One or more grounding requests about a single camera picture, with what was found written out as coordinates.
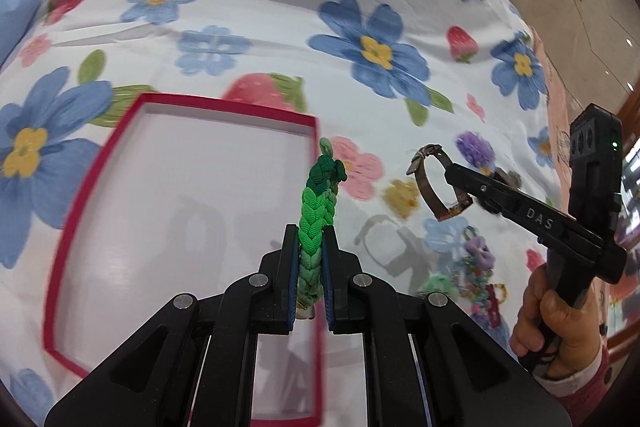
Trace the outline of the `right hand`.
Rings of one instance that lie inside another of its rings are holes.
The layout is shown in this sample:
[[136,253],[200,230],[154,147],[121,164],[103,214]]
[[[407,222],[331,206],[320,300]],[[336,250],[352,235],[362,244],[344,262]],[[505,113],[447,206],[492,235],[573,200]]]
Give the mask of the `right hand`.
[[513,327],[510,345],[518,357],[544,347],[539,327],[547,325],[560,343],[544,376],[563,379],[586,369],[602,352],[599,310],[590,287],[581,308],[568,305],[547,283],[546,266],[541,265],[529,277]]

